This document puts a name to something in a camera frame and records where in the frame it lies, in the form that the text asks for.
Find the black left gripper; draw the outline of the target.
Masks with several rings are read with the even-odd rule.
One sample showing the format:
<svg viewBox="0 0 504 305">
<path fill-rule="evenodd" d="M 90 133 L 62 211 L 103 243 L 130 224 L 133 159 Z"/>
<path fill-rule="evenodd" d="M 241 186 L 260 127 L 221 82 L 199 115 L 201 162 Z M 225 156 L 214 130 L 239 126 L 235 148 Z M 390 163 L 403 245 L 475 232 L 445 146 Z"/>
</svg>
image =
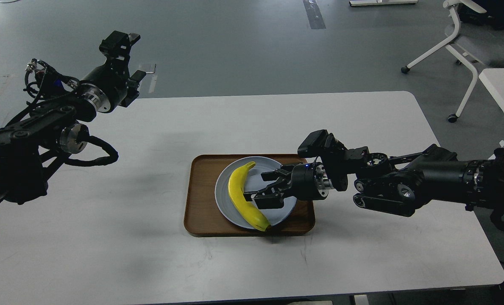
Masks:
<svg viewBox="0 0 504 305">
<path fill-rule="evenodd" d="M 109 113 L 127 95 L 127 106 L 139 97 L 139 86 L 147 73 L 137 70 L 131 77 L 128 71 L 131 47 L 141 39 L 138 33 L 113 31 L 101 41 L 99 51 L 105 64 L 89 72 L 78 87 L 78 97 L 91 104 L 97 112 Z"/>
</svg>

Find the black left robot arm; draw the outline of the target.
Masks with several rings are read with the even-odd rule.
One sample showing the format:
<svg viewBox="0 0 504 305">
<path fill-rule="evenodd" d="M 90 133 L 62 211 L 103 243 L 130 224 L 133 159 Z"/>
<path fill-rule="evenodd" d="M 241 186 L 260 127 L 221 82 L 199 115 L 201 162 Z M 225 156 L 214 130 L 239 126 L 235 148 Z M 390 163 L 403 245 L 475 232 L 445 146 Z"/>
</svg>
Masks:
<svg viewBox="0 0 504 305">
<path fill-rule="evenodd" d="M 24 91 L 33 98 L 0 128 L 0 203 L 22 205 L 45 196 L 48 180 L 60 168 L 106 166 L 118 152 L 89 133 L 97 113 L 128 107 L 139 96 L 145 71 L 128 70 L 137 33 L 113 31 L 101 41 L 104 64 L 83 79 L 63 75 L 33 58 L 25 68 Z"/>
</svg>

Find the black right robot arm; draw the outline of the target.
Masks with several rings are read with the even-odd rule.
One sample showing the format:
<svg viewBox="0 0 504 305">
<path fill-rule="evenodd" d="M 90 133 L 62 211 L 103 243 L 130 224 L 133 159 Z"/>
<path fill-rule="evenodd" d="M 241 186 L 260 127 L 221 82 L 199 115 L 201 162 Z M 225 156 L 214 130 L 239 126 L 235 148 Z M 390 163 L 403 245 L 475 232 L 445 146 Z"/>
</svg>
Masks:
<svg viewBox="0 0 504 305">
<path fill-rule="evenodd" d="M 356 206 L 412 216 L 432 200 L 465 204 L 467 211 L 491 210 L 490 220 L 504 231 L 504 147 L 492 160 L 459 161 L 457 154 L 435 144 L 424 151 L 389 157 L 368 147 L 347 149 L 332 133 L 317 130 L 298 148 L 300 158 L 321 158 L 311 164 L 285 164 L 261 177 L 269 185 L 246 191 L 244 198 L 260 210 L 281 208 L 284 199 L 323 200 L 328 191 L 345 191 L 354 174 Z"/>
</svg>

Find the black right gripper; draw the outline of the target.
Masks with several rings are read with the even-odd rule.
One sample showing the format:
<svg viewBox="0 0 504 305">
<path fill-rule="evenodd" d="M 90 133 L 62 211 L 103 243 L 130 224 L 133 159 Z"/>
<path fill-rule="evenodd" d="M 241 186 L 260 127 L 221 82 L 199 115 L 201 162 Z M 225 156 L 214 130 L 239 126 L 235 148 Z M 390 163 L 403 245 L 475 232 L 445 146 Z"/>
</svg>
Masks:
<svg viewBox="0 0 504 305">
<path fill-rule="evenodd" d="M 263 181 L 275 181 L 257 191 L 245 191 L 244 199 L 260 210 L 278 210 L 298 200 L 323 200 L 333 189 L 323 164 L 281 164 L 260 174 Z"/>
</svg>

